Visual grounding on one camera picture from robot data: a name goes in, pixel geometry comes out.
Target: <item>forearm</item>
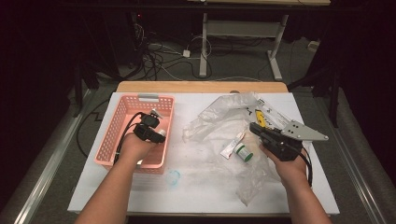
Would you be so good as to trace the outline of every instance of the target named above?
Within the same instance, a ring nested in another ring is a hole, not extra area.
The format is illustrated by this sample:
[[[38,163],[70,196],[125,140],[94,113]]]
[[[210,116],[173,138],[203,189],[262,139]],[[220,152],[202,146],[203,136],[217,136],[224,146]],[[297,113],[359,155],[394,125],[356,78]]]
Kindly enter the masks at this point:
[[[331,223],[315,193],[309,188],[309,185],[307,183],[301,184],[299,187],[286,187],[292,223]]]
[[[133,163],[117,162],[81,211],[76,223],[123,223],[133,173]]]

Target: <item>hand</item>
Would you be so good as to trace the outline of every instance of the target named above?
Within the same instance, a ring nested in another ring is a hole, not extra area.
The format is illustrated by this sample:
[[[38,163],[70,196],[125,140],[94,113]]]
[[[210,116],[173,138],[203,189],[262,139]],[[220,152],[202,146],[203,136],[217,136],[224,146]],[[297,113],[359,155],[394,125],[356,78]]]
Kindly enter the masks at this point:
[[[137,164],[138,161],[145,159],[156,146],[155,143],[141,140],[134,133],[127,133],[122,143],[120,160]]]
[[[263,145],[260,145],[260,149],[274,162],[276,171],[281,178],[282,184],[286,188],[299,186],[302,183],[308,185],[306,179],[306,164],[301,157],[298,156],[294,161],[280,161]]]

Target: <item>basket handle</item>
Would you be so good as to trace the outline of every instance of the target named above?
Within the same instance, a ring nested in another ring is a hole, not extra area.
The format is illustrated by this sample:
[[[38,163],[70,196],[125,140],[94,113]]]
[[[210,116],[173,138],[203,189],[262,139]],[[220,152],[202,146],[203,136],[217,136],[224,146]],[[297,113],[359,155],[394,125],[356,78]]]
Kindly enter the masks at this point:
[[[139,101],[146,102],[159,102],[160,96],[158,94],[150,94],[150,93],[138,93],[137,98]]]

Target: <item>small bottle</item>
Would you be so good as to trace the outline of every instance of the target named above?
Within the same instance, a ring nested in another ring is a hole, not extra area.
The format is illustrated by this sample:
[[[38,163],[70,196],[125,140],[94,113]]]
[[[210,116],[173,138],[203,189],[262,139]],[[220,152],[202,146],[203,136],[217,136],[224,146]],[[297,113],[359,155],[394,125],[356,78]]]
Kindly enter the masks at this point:
[[[250,159],[253,157],[253,153],[249,152],[248,149],[245,147],[243,143],[239,143],[234,149],[233,152],[238,154],[244,162],[250,161]]]

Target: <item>table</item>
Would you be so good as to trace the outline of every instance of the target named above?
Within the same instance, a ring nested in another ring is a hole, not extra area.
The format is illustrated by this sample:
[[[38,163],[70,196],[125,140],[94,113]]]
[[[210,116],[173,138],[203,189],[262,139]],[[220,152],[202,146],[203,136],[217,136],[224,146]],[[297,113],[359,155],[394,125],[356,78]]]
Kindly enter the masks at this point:
[[[302,121],[292,94],[287,93],[286,86],[282,83],[194,81],[121,82],[109,103],[68,211],[81,211],[106,175],[106,169],[95,164],[93,156],[111,118],[109,108],[127,91],[162,92],[172,94],[176,98],[165,173],[134,174],[130,196],[130,202],[133,203],[128,205],[129,215],[278,217],[289,213],[286,192],[279,182],[265,183],[265,190],[262,190],[248,206],[242,204],[235,195],[237,180],[230,175],[228,168],[223,169],[216,165],[218,163],[208,161],[207,151],[202,149],[205,146],[183,143],[180,136],[184,124],[194,119],[213,100],[229,94],[230,91],[269,92],[262,94],[265,100],[290,118]],[[229,162],[236,162],[237,157],[232,158],[234,160],[230,159]],[[313,148],[311,159],[315,164],[313,190],[329,215],[338,214],[338,207]]]
[[[208,0],[208,3],[236,3],[236,4],[256,4],[256,5],[303,5],[303,6],[328,6],[330,0]],[[263,22],[263,21],[213,21],[207,18],[204,13],[203,31],[202,31],[202,48],[200,59],[200,77],[206,77],[207,52],[206,43],[208,35],[227,35],[227,36],[252,36],[252,37],[274,37],[275,44],[272,50],[267,51],[268,60],[273,71],[275,80],[281,81],[279,66],[276,61],[276,54],[279,44],[282,40],[289,15],[283,15],[280,22]]]

